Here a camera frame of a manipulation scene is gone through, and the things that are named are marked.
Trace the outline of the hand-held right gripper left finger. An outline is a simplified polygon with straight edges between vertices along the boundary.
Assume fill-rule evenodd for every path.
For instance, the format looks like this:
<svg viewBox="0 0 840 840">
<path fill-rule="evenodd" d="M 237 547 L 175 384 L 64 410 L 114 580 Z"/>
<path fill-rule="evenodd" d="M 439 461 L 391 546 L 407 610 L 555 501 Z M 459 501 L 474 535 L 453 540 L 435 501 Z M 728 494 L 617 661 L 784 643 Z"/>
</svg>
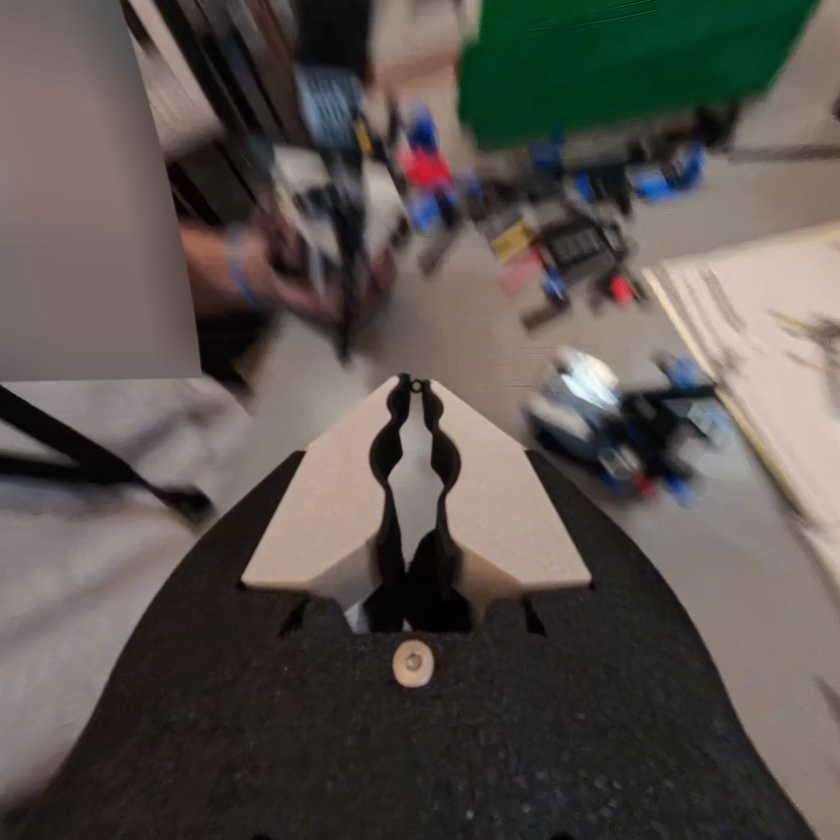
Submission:
<svg viewBox="0 0 840 840">
<path fill-rule="evenodd" d="M 305 450 L 241 582 L 339 604 L 368 598 L 405 576 L 391 473 L 411 377 L 386 380 Z"/>
</svg>

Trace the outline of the green plastic bin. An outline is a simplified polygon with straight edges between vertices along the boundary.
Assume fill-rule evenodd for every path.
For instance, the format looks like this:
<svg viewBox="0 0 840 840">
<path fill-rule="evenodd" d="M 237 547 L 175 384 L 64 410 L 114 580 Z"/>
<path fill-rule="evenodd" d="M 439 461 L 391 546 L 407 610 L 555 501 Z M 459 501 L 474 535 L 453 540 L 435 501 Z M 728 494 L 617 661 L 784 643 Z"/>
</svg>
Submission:
<svg viewBox="0 0 840 840">
<path fill-rule="evenodd" d="M 488 1 L 458 60 L 482 151 L 764 93 L 813 1 Z"/>
</svg>

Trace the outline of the open lego instruction booklet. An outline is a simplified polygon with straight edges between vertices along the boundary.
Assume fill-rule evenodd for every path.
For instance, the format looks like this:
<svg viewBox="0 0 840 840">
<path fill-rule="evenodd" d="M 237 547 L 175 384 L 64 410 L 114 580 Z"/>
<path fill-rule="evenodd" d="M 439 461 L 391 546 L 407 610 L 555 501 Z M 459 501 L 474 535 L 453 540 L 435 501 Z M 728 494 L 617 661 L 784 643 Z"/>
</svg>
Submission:
<svg viewBox="0 0 840 840">
<path fill-rule="evenodd" d="M 706 376 L 805 519 L 838 527 L 838 223 L 645 269 Z"/>
</svg>

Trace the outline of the person's left forearm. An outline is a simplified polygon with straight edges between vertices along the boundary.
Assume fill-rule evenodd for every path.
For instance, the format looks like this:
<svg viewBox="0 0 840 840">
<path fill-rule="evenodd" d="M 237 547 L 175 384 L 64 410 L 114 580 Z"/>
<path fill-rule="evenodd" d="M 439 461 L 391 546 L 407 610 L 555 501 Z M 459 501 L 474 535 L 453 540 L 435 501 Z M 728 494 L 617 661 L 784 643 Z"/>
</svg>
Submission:
<svg viewBox="0 0 840 840">
<path fill-rule="evenodd" d="M 270 298 L 272 269 L 261 234 L 189 220 L 178 226 L 197 319 L 250 312 Z"/>
</svg>

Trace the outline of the pile of small lego pieces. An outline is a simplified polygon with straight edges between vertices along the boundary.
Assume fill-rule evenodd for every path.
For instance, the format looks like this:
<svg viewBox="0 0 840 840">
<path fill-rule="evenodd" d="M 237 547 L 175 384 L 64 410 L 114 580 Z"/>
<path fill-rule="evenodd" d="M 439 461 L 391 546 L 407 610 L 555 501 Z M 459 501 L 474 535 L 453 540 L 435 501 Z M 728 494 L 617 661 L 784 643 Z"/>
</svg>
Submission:
<svg viewBox="0 0 840 840">
<path fill-rule="evenodd" d="M 467 228 L 483 234 L 516 293 L 538 277 L 546 302 L 521 316 L 533 331 L 570 306 L 569 288 L 592 278 L 592 307 L 643 301 L 644 290 L 628 268 L 632 246 L 620 220 L 596 208 L 610 206 L 629 219 L 634 203 L 655 203 L 692 189 L 705 152 L 720 137 L 710 108 L 690 120 L 626 142 L 621 150 L 568 163 L 565 137 L 555 133 L 529 143 L 527 166 L 511 176 L 454 175 L 427 108 L 404 118 L 387 99 L 387 139 L 402 154 L 406 210 L 414 230 L 427 237 L 416 259 L 430 278 Z"/>
</svg>

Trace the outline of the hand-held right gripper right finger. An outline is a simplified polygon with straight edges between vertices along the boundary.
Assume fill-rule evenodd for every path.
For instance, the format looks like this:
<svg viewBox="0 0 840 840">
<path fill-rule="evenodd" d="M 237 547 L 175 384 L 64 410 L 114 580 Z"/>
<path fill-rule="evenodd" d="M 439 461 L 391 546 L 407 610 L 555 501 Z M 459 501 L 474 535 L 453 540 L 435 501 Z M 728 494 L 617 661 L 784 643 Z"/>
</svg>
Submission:
<svg viewBox="0 0 840 840">
<path fill-rule="evenodd" d="M 443 508 L 455 589 L 474 616 L 497 600 L 589 588 L 592 573 L 526 449 L 439 382 L 422 388 L 427 427 L 455 451 Z"/>
</svg>

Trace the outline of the grey lego chassis model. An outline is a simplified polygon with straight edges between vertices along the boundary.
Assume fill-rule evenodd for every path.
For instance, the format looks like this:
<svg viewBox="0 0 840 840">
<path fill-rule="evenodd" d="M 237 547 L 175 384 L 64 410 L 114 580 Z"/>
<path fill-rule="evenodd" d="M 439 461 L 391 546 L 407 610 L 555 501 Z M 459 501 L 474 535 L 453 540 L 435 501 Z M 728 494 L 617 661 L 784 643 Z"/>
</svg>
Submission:
<svg viewBox="0 0 840 840">
<path fill-rule="evenodd" d="M 589 353 L 559 348 L 523 408 L 534 440 L 587 469 L 612 493 L 652 499 L 664 490 L 681 507 L 697 499 L 690 442 L 717 446 L 728 417 L 717 387 L 688 356 L 655 358 L 666 383 L 626 388 Z"/>
</svg>

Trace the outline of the person's left hand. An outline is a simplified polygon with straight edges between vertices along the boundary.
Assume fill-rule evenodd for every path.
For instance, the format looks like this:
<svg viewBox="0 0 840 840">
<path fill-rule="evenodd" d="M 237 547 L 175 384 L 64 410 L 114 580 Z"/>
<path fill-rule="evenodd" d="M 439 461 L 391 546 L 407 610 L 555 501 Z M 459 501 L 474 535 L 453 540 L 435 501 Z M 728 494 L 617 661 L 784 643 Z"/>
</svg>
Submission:
<svg viewBox="0 0 840 840">
<path fill-rule="evenodd" d="M 279 299 L 302 317 L 337 326 L 343 316 L 343 270 L 319 245 L 308 242 L 293 224 L 260 229 L 267 245 L 269 280 Z M 392 290 L 397 249 L 387 242 L 363 262 L 356 289 L 357 315 L 363 318 Z"/>
</svg>

